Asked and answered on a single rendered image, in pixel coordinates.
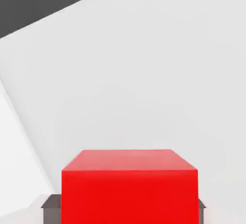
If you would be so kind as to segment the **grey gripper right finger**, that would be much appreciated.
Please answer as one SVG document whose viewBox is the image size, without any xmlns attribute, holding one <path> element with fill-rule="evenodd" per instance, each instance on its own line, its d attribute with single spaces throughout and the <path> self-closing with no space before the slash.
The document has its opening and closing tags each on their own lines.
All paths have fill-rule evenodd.
<svg viewBox="0 0 246 224">
<path fill-rule="evenodd" d="M 199 224 L 224 224 L 227 204 L 215 199 L 199 199 Z"/>
</svg>

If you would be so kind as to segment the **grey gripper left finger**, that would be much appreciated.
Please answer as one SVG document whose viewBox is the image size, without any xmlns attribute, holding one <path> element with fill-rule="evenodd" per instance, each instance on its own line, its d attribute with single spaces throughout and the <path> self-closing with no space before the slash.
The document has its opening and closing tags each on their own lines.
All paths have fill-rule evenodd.
<svg viewBox="0 0 246 224">
<path fill-rule="evenodd" d="M 61 224 L 61 194 L 38 197 L 11 224 Z"/>
</svg>

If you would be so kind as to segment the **small red cube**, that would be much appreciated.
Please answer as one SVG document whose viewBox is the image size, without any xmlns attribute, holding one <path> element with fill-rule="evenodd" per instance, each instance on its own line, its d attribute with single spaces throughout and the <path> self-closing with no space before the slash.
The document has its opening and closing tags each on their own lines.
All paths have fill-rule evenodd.
<svg viewBox="0 0 246 224">
<path fill-rule="evenodd" d="M 199 224 L 198 170 L 170 149 L 83 150 L 61 172 L 61 224 Z"/>
</svg>

